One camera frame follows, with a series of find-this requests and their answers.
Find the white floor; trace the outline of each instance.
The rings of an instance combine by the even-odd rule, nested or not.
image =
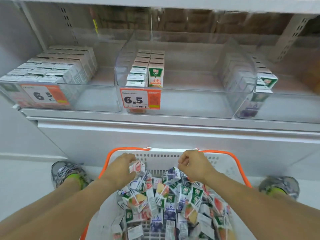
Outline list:
[[[22,207],[50,193],[54,188],[50,178],[52,162],[34,162],[0,159],[0,221]],[[97,178],[100,167],[85,167],[91,178]],[[253,186],[262,178],[248,177]],[[301,193],[299,202],[320,209],[320,182],[298,180]],[[103,238],[98,214],[91,221],[87,240]],[[254,236],[240,219],[235,217],[238,240],[254,240]]]

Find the shoe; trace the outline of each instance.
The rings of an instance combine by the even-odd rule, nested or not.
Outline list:
[[[279,188],[283,190],[287,195],[291,196],[294,200],[297,200],[300,194],[299,183],[293,177],[268,176],[259,185],[259,191],[264,192],[266,194],[268,194],[273,188]]]
[[[87,177],[87,173],[81,167],[82,163],[75,164],[70,161],[57,161],[51,166],[51,180],[54,188],[58,188],[65,179],[71,174],[78,174],[83,180],[82,188],[84,189],[92,181]]]

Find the price tag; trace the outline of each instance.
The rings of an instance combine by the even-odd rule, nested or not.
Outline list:
[[[120,88],[123,106],[130,109],[160,109],[161,90]]]
[[[36,103],[69,104],[58,85],[22,84],[21,87]]]

